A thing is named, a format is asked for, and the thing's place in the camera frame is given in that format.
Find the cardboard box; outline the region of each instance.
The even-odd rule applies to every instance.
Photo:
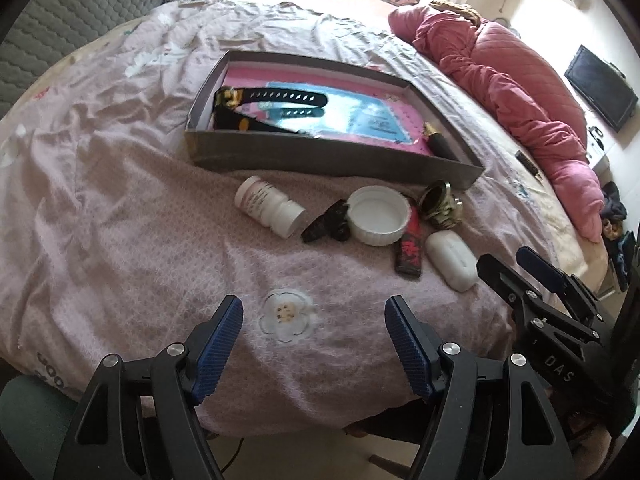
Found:
[[[215,92],[224,86],[230,68],[295,72],[300,77],[328,76],[345,82],[366,84],[400,95],[423,121],[434,124],[447,138],[459,161],[404,152],[337,139],[300,134],[211,130]],[[185,131],[193,163],[211,171],[282,170],[329,176],[367,176],[389,182],[428,185],[447,180],[455,189],[468,189],[484,167],[460,133],[409,81],[359,66],[291,54],[229,51],[209,73],[198,92]]]

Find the bed sheet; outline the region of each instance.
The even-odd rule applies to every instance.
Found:
[[[515,250],[528,244],[598,285],[600,247],[579,240],[548,182],[519,167],[508,134],[410,46],[318,5],[167,4],[61,61],[0,121],[2,357],[77,397],[105,354],[153,355],[235,293],[244,326],[198,414],[216,432],[249,435],[343,427],[412,399],[383,322],[393,294],[444,338],[480,354],[509,351],[509,310],[483,284],[456,293],[426,260],[419,282],[403,280],[389,251],[354,240],[279,240],[233,208],[249,172],[215,174],[181,160],[191,101],[230,48],[326,57],[411,79],[487,166],[463,195],[465,221],[456,228],[474,252],[515,266]],[[375,183],[259,174],[303,203],[309,218]],[[283,288],[303,291],[316,309],[312,335],[293,345],[258,328],[264,298]]]

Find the metal screw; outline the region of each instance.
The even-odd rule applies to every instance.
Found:
[[[449,355],[458,355],[460,353],[460,346],[455,343],[444,343],[444,345],[442,345],[442,349],[445,354]]]
[[[166,352],[173,356],[180,355],[184,352],[184,345],[182,343],[173,343],[166,348]]]
[[[118,356],[116,354],[109,354],[102,360],[102,364],[107,368],[111,368],[118,364]]]
[[[511,362],[516,366],[524,366],[527,364],[527,359],[522,354],[511,354]]]

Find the gray padded headboard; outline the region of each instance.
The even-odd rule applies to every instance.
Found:
[[[0,117],[47,68],[161,0],[31,0],[0,43]]]

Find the blue gripper pad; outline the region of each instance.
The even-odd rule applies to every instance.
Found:
[[[397,303],[398,298],[398,296],[394,296],[385,303],[386,330],[391,336],[391,341],[396,348],[396,353],[402,363],[406,378],[409,380],[411,390],[414,394],[427,398],[434,391],[430,360],[402,314]]]
[[[566,289],[564,273],[556,269],[530,247],[524,246],[516,252],[519,266],[536,278],[549,292],[559,294]]]
[[[185,341],[189,349],[186,374],[194,404],[215,391],[241,328],[242,301],[226,296],[211,320],[198,325]]]

